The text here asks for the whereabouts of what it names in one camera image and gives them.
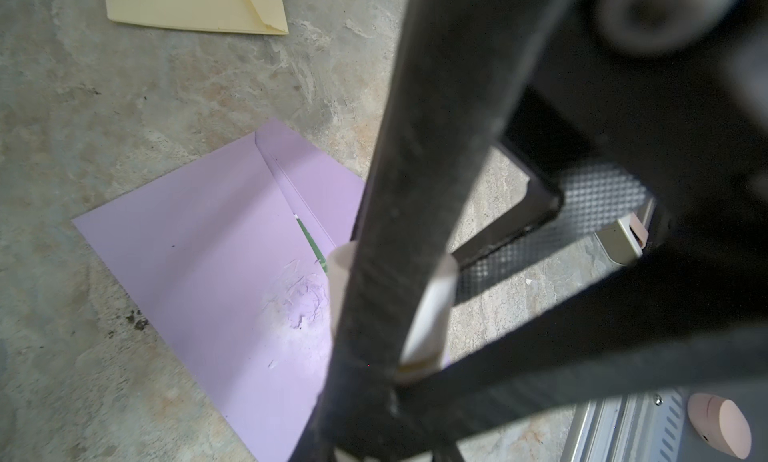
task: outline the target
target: purple paper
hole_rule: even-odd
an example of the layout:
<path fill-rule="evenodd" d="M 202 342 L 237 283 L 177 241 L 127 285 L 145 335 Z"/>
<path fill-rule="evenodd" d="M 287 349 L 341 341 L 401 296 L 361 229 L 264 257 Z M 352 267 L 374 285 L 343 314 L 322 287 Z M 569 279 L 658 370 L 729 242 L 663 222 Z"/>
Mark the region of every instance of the purple paper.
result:
<path fill-rule="evenodd" d="M 343 188 L 358 195 L 329 216 L 329 194 L 300 191 L 309 179 L 296 170 L 337 184 L 351 173 L 279 121 L 265 129 L 297 200 L 340 241 L 360 194 Z M 289 207 L 250 134 L 74 219 L 259 462 L 290 456 L 330 356 L 327 280 L 295 210 L 307 209 Z"/>
<path fill-rule="evenodd" d="M 256 146 L 322 254 L 350 241 L 365 182 L 276 119 L 256 131 Z"/>

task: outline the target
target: metal rod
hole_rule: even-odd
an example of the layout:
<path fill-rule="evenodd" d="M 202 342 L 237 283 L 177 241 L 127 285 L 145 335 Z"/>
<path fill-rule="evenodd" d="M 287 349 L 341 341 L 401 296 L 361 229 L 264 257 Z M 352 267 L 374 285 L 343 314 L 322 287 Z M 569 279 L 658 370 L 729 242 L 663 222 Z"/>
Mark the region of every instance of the metal rod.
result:
<path fill-rule="evenodd" d="M 402 411 L 459 440 L 558 405 L 768 373 L 765 279 L 676 243 L 402 389 Z"/>
<path fill-rule="evenodd" d="M 456 444 L 449 444 L 432 451 L 432 462 L 464 462 L 464 456 Z"/>
<path fill-rule="evenodd" d="M 572 1 L 408 2 L 320 403 L 321 435 L 355 456 L 386 460 L 427 437 L 392 429 L 402 345 L 488 148 Z"/>
<path fill-rule="evenodd" d="M 471 267 L 515 238 L 539 227 L 558 213 L 559 197 L 541 181 L 531 179 L 525 196 L 453 252 L 461 269 Z"/>

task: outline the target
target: black metal stand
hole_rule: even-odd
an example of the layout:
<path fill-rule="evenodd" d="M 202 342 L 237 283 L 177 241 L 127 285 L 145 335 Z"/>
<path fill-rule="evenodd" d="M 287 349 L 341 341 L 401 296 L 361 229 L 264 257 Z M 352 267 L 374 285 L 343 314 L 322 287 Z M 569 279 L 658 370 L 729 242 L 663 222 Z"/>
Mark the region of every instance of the black metal stand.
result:
<path fill-rule="evenodd" d="M 461 460 L 457 440 L 539 410 L 768 372 L 768 198 L 752 183 L 768 173 L 768 113 L 744 92 L 768 70 L 753 35 L 766 5 L 743 0 L 694 47 L 638 60 L 604 46 L 576 1 L 410 0 L 326 386 L 292 461 L 334 447 Z M 456 251 L 457 303 L 625 215 L 646 188 L 677 228 L 636 265 L 396 387 L 492 143 L 532 184 Z"/>

